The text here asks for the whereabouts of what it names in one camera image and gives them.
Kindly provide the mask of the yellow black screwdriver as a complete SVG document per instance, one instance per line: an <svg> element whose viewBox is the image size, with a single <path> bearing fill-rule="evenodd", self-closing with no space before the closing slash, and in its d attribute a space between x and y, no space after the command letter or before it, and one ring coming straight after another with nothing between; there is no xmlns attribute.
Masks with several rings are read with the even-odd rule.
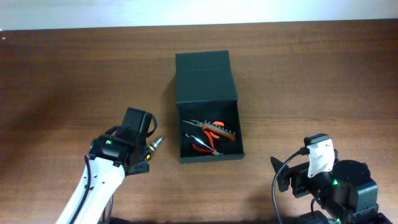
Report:
<svg viewBox="0 0 398 224"><path fill-rule="evenodd" d="M145 148L145 153L144 153L144 159L146 161L151 160L153 153L159 148L159 145L161 142L164 140L163 136L159 136L156 140L154 140L152 143L150 143L148 146Z"/></svg>

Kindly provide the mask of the orange black needle-nose pliers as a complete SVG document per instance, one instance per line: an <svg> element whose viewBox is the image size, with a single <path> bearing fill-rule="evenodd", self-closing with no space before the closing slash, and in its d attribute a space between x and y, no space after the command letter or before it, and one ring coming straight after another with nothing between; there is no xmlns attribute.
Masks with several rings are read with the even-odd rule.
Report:
<svg viewBox="0 0 398 224"><path fill-rule="evenodd" d="M222 131L226 130L224 123L221 121L207 121L207 120L198 121L198 120L190 119L190 120L184 120L183 122L194 125L194 126L198 126L202 129L222 130Z"/></svg>

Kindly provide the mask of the silver ring wrench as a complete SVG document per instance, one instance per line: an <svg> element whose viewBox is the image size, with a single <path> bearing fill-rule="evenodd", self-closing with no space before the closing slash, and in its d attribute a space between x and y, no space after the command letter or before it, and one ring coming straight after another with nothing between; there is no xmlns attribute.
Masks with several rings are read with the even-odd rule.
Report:
<svg viewBox="0 0 398 224"><path fill-rule="evenodd" d="M216 149L207 145L200 138L198 138L194 135L189 135L187 133L185 134L185 136L194 142L193 148L195 150L197 150L199 152L208 152L208 153L213 154L214 156L222 155L222 153L218 152Z"/></svg>

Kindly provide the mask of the orange socket bit rail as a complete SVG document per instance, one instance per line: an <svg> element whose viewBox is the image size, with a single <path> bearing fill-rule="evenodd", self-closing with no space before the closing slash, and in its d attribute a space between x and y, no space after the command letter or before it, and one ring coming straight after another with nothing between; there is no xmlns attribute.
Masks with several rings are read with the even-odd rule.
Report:
<svg viewBox="0 0 398 224"><path fill-rule="evenodd" d="M232 141L236 140L236 133L224 126L224 123L221 121L208 122L205 121L202 123L201 128L203 131L208 131L210 136L216 139L226 138Z"/></svg>

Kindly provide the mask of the black gift box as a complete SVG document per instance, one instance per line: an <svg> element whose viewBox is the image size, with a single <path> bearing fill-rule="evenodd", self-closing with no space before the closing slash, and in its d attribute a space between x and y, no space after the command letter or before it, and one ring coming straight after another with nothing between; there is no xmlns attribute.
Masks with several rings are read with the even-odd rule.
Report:
<svg viewBox="0 0 398 224"><path fill-rule="evenodd" d="M240 160L244 157L239 122L238 94L227 50L182 53L175 56L176 103L180 137L179 159L182 164ZM202 128L184 120L221 121L236 133L236 140L213 138L222 155L194 150L185 134L205 138Z"/></svg>

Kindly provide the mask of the red handled cutting pliers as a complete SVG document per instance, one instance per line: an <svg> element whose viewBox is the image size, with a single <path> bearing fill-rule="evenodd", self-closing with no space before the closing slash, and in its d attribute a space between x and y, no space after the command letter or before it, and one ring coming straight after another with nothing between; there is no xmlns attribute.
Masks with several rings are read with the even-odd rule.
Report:
<svg viewBox="0 0 398 224"><path fill-rule="evenodd" d="M193 143L194 150L201 153L208 153L214 156L220 155L218 150L215 148L213 136L209 131L203 132L205 138L199 138L197 136L190 136Z"/></svg>

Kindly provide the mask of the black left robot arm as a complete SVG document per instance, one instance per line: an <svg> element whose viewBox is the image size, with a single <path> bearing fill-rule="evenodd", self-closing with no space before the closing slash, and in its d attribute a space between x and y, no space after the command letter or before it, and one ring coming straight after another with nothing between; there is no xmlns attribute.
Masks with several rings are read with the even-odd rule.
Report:
<svg viewBox="0 0 398 224"><path fill-rule="evenodd" d="M128 108L119 126L113 126L91 142L84 157L81 179L60 214L57 223L103 223L110 221L105 214L113 194L129 175L149 172L148 161L155 146L147 138L157 127L156 118L146 111Z"/></svg>

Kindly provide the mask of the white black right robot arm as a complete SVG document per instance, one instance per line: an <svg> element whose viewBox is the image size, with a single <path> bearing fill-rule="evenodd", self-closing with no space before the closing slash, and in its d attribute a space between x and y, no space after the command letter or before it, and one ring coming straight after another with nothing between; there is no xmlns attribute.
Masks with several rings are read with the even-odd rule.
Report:
<svg viewBox="0 0 398 224"><path fill-rule="evenodd" d="M294 167L275 157L271 164L280 192L289 188L295 198L312 196L310 207L317 203L327 211L333 223L390 223L377 204L378 186L368 165L354 160L335 159L332 170L308 177L309 163Z"/></svg>

